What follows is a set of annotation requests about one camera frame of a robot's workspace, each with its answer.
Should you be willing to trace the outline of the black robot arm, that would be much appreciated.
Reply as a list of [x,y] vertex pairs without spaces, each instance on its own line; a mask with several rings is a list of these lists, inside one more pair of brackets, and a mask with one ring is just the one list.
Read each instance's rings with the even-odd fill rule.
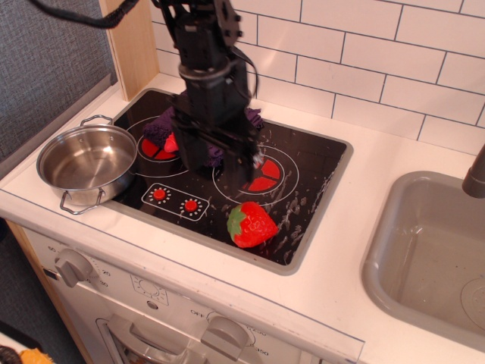
[[258,131],[246,117],[252,99],[250,59],[236,46],[240,16],[229,1],[156,1],[179,52],[183,95],[171,97],[172,130],[191,171],[209,160],[209,146],[223,153],[223,176],[236,190],[252,180],[261,153]]

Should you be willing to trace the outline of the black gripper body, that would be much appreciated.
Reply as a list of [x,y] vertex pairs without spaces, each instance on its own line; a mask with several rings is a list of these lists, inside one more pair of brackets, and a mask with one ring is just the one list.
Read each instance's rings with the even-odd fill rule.
[[244,60],[224,60],[207,70],[180,64],[178,71],[186,93],[171,100],[174,126],[194,130],[206,145],[223,151],[236,144],[257,144],[257,130],[245,115],[251,94]]

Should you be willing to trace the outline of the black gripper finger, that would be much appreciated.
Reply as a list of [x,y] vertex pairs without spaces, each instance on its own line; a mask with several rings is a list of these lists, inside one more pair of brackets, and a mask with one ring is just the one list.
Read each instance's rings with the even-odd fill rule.
[[191,171],[202,168],[208,159],[206,142],[192,129],[174,126],[174,136],[185,167]]
[[222,175],[224,184],[231,191],[238,190],[252,181],[261,161],[262,154],[256,143],[236,144],[225,150]]

